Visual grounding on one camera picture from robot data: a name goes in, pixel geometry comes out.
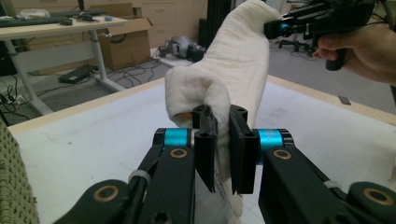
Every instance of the woven texture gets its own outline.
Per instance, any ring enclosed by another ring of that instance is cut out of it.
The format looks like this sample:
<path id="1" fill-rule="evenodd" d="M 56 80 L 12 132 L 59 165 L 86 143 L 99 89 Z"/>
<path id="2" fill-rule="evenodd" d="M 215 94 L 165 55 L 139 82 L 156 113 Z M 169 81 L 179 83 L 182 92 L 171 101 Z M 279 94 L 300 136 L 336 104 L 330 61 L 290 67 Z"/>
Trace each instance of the woven texture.
<path id="1" fill-rule="evenodd" d="M 0 120 L 0 223 L 39 223 L 17 141 Z"/>

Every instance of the blue joint cover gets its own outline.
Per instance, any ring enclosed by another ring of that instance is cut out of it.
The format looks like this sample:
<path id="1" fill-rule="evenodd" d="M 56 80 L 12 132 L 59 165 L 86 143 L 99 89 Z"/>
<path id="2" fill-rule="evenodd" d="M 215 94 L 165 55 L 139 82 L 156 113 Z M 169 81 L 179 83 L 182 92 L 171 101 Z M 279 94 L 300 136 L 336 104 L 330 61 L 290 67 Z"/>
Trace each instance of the blue joint cover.
<path id="1" fill-rule="evenodd" d="M 187 130 L 181 128 L 166 129 L 164 147 L 186 147 L 187 146 Z"/>
<path id="2" fill-rule="evenodd" d="M 278 129 L 258 129 L 260 136 L 259 165 L 264 164 L 265 152 L 271 147 L 283 147 L 283 137 Z"/>
<path id="3" fill-rule="evenodd" d="M 287 28 L 289 28 L 289 27 L 290 27 L 290 26 L 287 25 L 286 23 L 281 23 L 281 24 L 280 24 L 280 27 L 279 27 L 280 35 L 281 35 L 281 36 L 284 36 L 285 30 L 286 30 Z"/>

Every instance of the white cloth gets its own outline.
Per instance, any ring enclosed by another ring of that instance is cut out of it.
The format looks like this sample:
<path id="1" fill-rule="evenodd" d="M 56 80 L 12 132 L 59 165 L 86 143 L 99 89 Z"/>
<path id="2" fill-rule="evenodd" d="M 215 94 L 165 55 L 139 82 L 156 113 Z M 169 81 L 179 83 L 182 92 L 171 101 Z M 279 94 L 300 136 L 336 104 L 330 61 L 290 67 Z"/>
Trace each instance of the white cloth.
<path id="1" fill-rule="evenodd" d="M 242 215 L 242 197 L 231 194 L 229 109 L 231 104 L 244 107 L 253 128 L 268 70 L 269 43 L 263 25 L 279 19 L 280 14 L 264 2 L 248 0 L 230 12 L 200 62 L 175 67 L 165 76 L 166 109 L 177 126 L 191 128 L 190 112 L 198 105 L 209 105 L 218 121 L 215 167 L 229 200 L 225 206 L 233 209 L 227 217 L 232 223 Z"/>

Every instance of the white table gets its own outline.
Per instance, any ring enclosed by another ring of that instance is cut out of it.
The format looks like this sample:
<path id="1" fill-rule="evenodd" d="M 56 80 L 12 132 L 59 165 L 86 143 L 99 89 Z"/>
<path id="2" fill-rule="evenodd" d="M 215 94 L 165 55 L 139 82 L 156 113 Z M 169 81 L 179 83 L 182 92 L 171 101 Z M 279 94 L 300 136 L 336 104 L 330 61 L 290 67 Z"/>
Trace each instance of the white table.
<path id="1" fill-rule="evenodd" d="M 96 79 L 113 91 L 122 91 L 124 88 L 117 83 L 107 79 L 105 65 L 102 58 L 98 35 L 96 30 L 105 29 L 110 26 L 123 25 L 126 20 L 114 18 L 112 21 L 105 21 L 104 17 L 95 17 L 99 22 L 78 22 L 73 20 L 73 25 L 62 26 L 60 24 L 45 24 L 34 26 L 20 26 L 0 28 L 0 40 L 5 41 L 8 54 L 21 76 L 25 89 L 29 94 L 29 102 L 42 115 L 52 113 L 51 109 L 38 99 L 27 76 L 28 72 L 57 66 L 65 63 L 74 63 L 90 58 L 95 58 L 99 76 Z M 82 42 L 75 45 L 61 46 L 52 49 L 41 49 L 26 52 L 16 52 L 11 40 L 28 38 L 34 36 L 64 35 L 89 31 L 91 41 Z"/>
<path id="2" fill-rule="evenodd" d="M 345 191 L 363 180 L 389 186 L 395 126 L 302 91 L 336 99 L 269 77 L 255 128 L 288 129 L 296 146 Z M 396 116 L 374 112 L 396 121 Z M 159 79 L 9 129 L 21 145 L 38 214 L 46 224 L 65 214 L 91 185 L 106 179 L 127 181 L 149 150 L 154 132 L 172 127 Z M 257 203 L 261 173 L 258 167 L 255 192 L 245 196 L 243 223 L 262 223 Z"/>

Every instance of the desk leg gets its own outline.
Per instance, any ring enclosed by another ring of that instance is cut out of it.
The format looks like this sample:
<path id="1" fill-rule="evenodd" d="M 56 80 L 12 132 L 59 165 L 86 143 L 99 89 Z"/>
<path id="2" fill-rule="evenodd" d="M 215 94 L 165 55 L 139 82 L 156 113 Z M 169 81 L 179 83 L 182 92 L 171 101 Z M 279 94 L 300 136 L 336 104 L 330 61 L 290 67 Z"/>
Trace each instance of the desk leg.
<path id="1" fill-rule="evenodd" d="M 98 69 L 99 69 L 99 76 L 95 76 L 96 80 L 113 91 L 125 90 L 125 88 L 123 88 L 119 84 L 107 78 L 105 63 L 103 62 L 102 51 L 100 49 L 98 34 L 96 33 L 96 30 L 90 30 L 90 36 L 91 36 L 93 52 L 95 54 L 95 59 L 96 62 L 98 63 Z"/>
<path id="2" fill-rule="evenodd" d="M 8 49 L 8 54 L 11 57 L 12 62 L 14 63 L 15 68 L 18 71 L 18 74 L 21 77 L 21 80 L 23 82 L 24 88 L 27 90 L 29 93 L 29 103 L 41 114 L 41 115 L 46 115 L 50 114 L 53 111 L 47 107 L 40 99 L 38 99 L 37 95 L 35 94 L 35 91 L 33 90 L 33 87 L 29 81 L 29 77 L 27 76 L 26 72 L 23 70 L 21 64 L 18 61 L 18 52 L 15 51 L 14 46 L 12 45 L 11 40 L 5 40 L 7 49 Z"/>

